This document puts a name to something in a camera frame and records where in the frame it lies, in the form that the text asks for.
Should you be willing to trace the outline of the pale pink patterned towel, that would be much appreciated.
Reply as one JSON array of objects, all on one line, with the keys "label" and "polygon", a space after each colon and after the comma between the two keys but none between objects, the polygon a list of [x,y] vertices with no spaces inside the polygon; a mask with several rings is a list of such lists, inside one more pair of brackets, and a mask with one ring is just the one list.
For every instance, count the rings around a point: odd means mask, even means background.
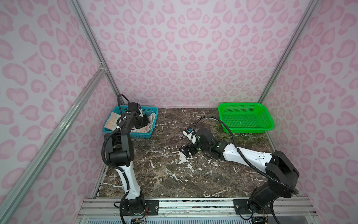
[{"label": "pale pink patterned towel", "polygon": [[[106,121],[104,128],[114,131],[117,127],[117,120],[120,118],[120,115],[112,112],[108,120]],[[132,133],[150,133],[153,128],[153,123],[156,118],[156,113],[151,113],[150,115],[143,115],[143,124],[139,128],[133,128]]]}]

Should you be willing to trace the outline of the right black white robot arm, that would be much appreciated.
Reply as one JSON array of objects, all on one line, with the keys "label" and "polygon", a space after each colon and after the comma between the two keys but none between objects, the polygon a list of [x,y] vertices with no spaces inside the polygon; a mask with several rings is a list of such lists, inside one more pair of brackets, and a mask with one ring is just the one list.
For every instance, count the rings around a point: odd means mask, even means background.
[{"label": "right black white robot arm", "polygon": [[202,152],[211,159],[246,165],[266,177],[267,181],[253,190],[244,206],[253,213],[261,212],[271,201],[280,197],[291,198],[293,195],[299,195],[296,189],[299,172],[281,151],[263,153],[237,147],[225,141],[202,140],[195,144],[188,143],[180,148],[180,152],[186,157]]}]

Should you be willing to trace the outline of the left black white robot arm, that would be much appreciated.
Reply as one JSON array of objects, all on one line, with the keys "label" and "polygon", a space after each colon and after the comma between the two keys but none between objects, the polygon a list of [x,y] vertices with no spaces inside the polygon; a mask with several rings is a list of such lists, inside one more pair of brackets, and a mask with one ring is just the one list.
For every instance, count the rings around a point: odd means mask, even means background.
[{"label": "left black white robot arm", "polygon": [[105,136],[101,151],[104,164],[114,168],[122,181],[125,195],[119,208],[137,214],[145,210],[146,204],[134,173],[134,147],[130,133],[141,121],[137,112],[125,112],[118,119],[114,131]]}]

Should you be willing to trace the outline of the teal plastic basket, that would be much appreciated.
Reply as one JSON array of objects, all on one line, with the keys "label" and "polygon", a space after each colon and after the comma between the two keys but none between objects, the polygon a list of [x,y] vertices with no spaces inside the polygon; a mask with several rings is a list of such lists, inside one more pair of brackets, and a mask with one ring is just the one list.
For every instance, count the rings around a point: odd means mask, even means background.
[{"label": "teal plastic basket", "polygon": [[[122,112],[126,112],[128,110],[128,106],[127,105],[121,105],[121,110]],[[157,117],[158,117],[158,108],[156,107],[149,107],[149,106],[143,106],[142,107],[143,110],[143,115],[147,115],[148,117],[152,114],[155,114],[154,118],[152,119],[152,123],[151,123],[151,127],[149,128],[149,131],[145,131],[144,133],[140,133],[140,132],[134,132],[135,130],[132,130],[130,137],[131,138],[137,138],[137,139],[149,139],[152,136],[156,121],[157,121]],[[120,110],[118,108],[118,106],[116,106],[113,110],[113,113],[119,114]],[[104,133],[111,133],[112,130],[106,128],[105,126],[103,126],[102,128],[102,132]]]}]

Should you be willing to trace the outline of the green plastic basket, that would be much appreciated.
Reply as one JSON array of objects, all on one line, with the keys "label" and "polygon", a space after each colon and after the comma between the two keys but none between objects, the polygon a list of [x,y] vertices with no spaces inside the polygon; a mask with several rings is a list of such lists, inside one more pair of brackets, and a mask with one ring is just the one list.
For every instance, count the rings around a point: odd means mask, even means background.
[{"label": "green plastic basket", "polygon": [[230,102],[218,106],[224,132],[227,128],[232,133],[264,133],[275,128],[275,123],[268,109],[259,103]]}]

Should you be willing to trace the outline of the left diagonal aluminium strut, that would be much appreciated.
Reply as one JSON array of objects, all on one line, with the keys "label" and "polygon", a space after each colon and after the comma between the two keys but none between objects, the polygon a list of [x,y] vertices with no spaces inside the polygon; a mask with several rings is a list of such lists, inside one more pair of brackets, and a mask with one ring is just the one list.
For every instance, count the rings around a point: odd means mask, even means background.
[{"label": "left diagonal aluminium strut", "polygon": [[103,79],[106,74],[105,69],[99,69],[95,76],[91,79],[85,89],[78,96],[76,101],[74,101],[72,107],[65,114],[59,125],[53,131],[53,133],[48,137],[47,141],[40,149],[39,153],[35,156],[33,161],[25,169],[18,182],[10,190],[9,194],[1,204],[1,223],[6,224],[9,222],[10,218],[16,212],[21,202],[27,195],[28,191],[33,186],[34,182],[44,169],[45,165],[50,160],[54,151],[60,145],[62,139],[68,132],[69,128],[72,126],[77,116],[80,114],[81,110],[87,103],[88,99],[94,92],[97,85]]}]

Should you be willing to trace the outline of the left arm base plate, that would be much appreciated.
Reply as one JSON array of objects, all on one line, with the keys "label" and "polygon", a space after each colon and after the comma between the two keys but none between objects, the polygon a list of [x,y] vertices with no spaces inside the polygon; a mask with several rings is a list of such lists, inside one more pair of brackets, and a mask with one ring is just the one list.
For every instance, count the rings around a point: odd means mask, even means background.
[{"label": "left arm base plate", "polygon": [[156,216],[159,210],[159,200],[131,199],[124,200],[120,206],[124,216]]}]

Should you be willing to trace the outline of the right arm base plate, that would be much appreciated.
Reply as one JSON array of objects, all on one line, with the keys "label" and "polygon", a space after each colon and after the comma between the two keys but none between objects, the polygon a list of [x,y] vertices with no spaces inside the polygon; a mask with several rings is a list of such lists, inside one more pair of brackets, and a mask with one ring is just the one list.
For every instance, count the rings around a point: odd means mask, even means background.
[{"label": "right arm base plate", "polygon": [[254,200],[249,199],[234,199],[234,209],[237,215],[263,215],[263,214],[272,214],[271,207],[274,200]]}]

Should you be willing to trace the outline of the aluminium front rail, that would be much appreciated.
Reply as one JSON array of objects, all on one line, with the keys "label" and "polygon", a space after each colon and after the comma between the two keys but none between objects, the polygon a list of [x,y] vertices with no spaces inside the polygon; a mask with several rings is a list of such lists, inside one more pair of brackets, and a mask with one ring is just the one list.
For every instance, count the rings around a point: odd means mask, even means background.
[{"label": "aluminium front rail", "polygon": [[159,200],[156,216],[141,216],[141,224],[319,224],[318,213],[307,197],[279,198],[272,214],[237,215],[234,199],[245,197],[150,198]]}]

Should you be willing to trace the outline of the left rear aluminium post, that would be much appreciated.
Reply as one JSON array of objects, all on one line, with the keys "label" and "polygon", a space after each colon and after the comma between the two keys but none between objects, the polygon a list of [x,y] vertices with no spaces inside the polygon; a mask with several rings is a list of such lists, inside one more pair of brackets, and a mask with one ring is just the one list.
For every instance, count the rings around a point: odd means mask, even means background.
[{"label": "left rear aluminium post", "polygon": [[104,70],[104,73],[110,82],[111,88],[115,92],[115,95],[118,96],[120,94],[120,91],[115,83],[115,80],[112,76],[112,73],[110,72],[110,69],[108,68],[106,60],[103,56],[103,53],[99,47],[97,40],[95,38],[95,35],[89,25],[89,22],[86,18],[84,11],[83,11],[80,1],[69,0],[68,2],[73,9],[74,14],[76,15],[76,17],[79,21],[80,27],[83,29],[83,31],[89,41],[89,44],[92,47],[93,52],[95,53],[95,56],[97,57],[98,62],[100,63],[100,68]]}]

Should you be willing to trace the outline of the aluminium post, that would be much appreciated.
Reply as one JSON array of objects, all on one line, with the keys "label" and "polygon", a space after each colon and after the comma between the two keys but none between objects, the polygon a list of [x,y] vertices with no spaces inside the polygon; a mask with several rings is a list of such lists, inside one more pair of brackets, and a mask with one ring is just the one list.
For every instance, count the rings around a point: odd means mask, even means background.
[{"label": "aluminium post", "polygon": [[300,36],[305,31],[305,28],[308,26],[311,18],[314,16],[316,10],[318,9],[321,1],[319,0],[311,0],[303,13],[302,18],[300,19],[296,29],[294,30],[291,38],[289,39],[289,42],[284,49],[282,56],[278,60],[278,64],[276,65],[275,69],[273,70],[259,100],[257,103],[263,104],[264,100],[269,94],[269,91],[271,87],[274,85],[277,77],[279,76],[281,70],[283,69],[283,66],[285,65],[286,61],[288,60],[291,52],[293,51],[296,43],[298,42]]},{"label": "aluminium post", "polygon": [[95,53],[95,56],[97,57],[98,62],[100,63],[100,68],[104,70],[104,73],[110,82],[111,88],[115,92],[115,95],[118,96],[120,94],[120,91],[115,83],[115,80],[112,76],[112,73],[110,72],[110,69],[108,68],[106,60],[103,56],[103,53],[99,47],[97,40],[95,38],[95,35],[89,25],[89,22],[86,18],[84,11],[83,11],[80,1],[69,0],[68,2],[73,9],[74,14],[76,15],[76,17],[79,21],[80,27],[83,29],[83,31],[89,41],[89,44],[92,47],[93,52]]}]

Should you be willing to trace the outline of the right rear aluminium post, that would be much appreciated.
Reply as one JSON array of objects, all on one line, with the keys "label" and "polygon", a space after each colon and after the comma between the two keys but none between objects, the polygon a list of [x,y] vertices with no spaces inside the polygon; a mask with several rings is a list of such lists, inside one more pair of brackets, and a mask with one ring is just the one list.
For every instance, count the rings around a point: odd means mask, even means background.
[{"label": "right rear aluminium post", "polygon": [[264,100],[269,94],[269,91],[271,87],[274,85],[277,77],[279,76],[281,70],[283,69],[283,66],[285,65],[286,61],[288,60],[291,52],[293,51],[296,43],[298,42],[300,36],[305,31],[305,28],[308,26],[311,18],[314,16],[316,10],[318,9],[321,1],[319,0],[311,0],[303,13],[302,18],[300,19],[296,29],[294,30],[291,38],[289,39],[289,42],[284,49],[282,56],[278,60],[278,64],[276,65],[275,69],[273,70],[259,100],[257,103],[263,104]]}]

